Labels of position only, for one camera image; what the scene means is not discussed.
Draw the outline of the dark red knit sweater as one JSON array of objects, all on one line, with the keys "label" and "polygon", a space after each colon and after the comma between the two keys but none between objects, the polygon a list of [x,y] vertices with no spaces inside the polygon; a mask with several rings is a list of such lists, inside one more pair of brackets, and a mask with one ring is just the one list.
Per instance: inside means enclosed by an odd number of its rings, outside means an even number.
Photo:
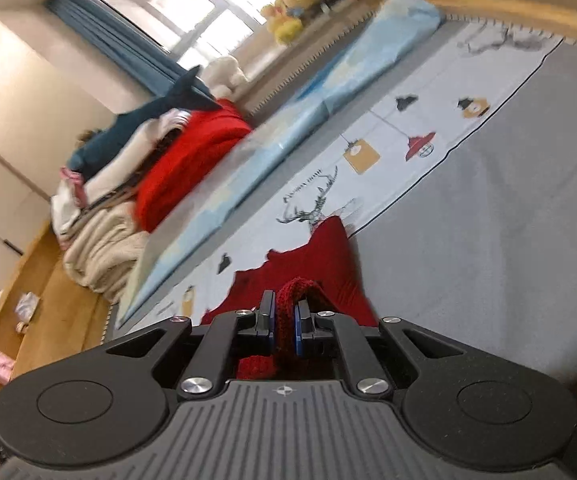
[{"label": "dark red knit sweater", "polygon": [[323,221],[307,244],[277,252],[271,249],[257,269],[238,271],[228,296],[202,317],[209,324],[219,314],[255,309],[267,290],[275,292],[279,340],[268,356],[246,356],[238,361],[239,380],[300,380],[323,373],[320,356],[296,353],[294,310],[305,300],[314,311],[331,310],[351,316],[361,326],[375,327],[375,316],[363,294],[360,273],[343,223],[337,217]]}]

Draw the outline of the cream folded blanket stack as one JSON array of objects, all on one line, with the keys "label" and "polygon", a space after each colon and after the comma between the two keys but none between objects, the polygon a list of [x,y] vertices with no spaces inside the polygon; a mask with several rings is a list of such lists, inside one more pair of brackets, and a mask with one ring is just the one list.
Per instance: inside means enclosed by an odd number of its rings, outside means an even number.
[{"label": "cream folded blanket stack", "polygon": [[130,273],[143,254],[148,233],[134,218],[128,200],[98,211],[69,245],[63,257],[66,274],[80,286],[116,304]]}]

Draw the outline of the bright red folded blanket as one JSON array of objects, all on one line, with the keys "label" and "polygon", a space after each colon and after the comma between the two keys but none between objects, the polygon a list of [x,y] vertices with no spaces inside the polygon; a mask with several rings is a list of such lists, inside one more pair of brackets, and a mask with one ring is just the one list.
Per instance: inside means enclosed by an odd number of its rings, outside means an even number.
[{"label": "bright red folded blanket", "polygon": [[212,112],[195,110],[136,193],[136,221],[153,232],[223,157],[253,131],[233,102],[218,99]]}]

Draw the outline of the white folded bedding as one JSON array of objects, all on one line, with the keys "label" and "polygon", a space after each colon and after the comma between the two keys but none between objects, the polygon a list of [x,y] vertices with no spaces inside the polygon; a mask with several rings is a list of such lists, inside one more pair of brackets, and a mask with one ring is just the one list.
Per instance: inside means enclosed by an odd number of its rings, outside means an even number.
[{"label": "white folded bedding", "polygon": [[134,195],[145,172],[180,136],[190,117],[188,110],[174,108],[140,125],[121,151],[95,176],[84,181],[87,207],[78,208],[60,180],[51,197],[52,228],[60,246],[68,247],[96,212]]}]

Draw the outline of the pink cloth item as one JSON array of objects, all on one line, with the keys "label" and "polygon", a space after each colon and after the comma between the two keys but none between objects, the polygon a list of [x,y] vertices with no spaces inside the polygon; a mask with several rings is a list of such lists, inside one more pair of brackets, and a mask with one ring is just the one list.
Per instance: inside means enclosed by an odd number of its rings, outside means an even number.
[{"label": "pink cloth item", "polygon": [[84,189],[84,180],[79,172],[71,170],[66,166],[61,168],[61,184],[65,185],[66,191],[78,208],[88,206],[88,198]]}]

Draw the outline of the teal shark plush toy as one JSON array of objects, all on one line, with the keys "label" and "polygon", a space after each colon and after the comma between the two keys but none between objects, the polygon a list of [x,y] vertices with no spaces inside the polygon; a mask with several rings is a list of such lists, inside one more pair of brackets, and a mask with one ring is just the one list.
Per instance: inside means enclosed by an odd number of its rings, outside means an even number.
[{"label": "teal shark plush toy", "polygon": [[187,70],[163,96],[118,115],[110,128],[98,131],[77,148],[66,162],[66,167],[87,181],[121,151],[133,133],[147,120],[157,119],[174,108],[191,112],[220,110],[220,104],[198,77],[201,68],[197,65]]}]

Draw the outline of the white plush toy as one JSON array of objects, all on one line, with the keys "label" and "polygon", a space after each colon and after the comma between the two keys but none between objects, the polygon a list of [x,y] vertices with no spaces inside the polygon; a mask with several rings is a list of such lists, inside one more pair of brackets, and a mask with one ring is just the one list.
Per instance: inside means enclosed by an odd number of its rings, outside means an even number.
[{"label": "white plush toy", "polygon": [[200,80],[216,100],[232,99],[236,90],[248,82],[238,60],[231,55],[210,61],[200,71]]}]

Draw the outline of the blue curtain left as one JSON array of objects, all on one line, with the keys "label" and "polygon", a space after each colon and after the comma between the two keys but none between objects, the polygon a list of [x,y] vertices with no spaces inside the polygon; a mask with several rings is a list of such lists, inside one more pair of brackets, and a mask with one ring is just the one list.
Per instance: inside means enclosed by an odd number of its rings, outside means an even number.
[{"label": "blue curtain left", "polygon": [[141,29],[101,0],[46,0],[46,8],[153,96],[186,70]]}]

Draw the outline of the yellow plush toy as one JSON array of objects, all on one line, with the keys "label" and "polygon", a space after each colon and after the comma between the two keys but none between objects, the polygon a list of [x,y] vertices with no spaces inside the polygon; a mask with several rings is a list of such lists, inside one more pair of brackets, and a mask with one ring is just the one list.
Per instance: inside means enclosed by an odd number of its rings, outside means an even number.
[{"label": "yellow plush toy", "polygon": [[260,10],[275,42],[288,46],[321,12],[322,0],[275,0]]}]

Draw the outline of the light blue folded sheet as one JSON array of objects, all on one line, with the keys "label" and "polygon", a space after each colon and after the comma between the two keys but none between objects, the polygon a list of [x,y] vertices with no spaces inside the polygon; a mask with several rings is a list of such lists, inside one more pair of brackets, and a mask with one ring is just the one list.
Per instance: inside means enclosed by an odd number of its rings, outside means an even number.
[{"label": "light blue folded sheet", "polygon": [[118,302],[124,326],[157,288],[308,136],[439,28],[443,14],[426,0],[385,0],[334,56],[277,112],[211,169],[148,239]]}]

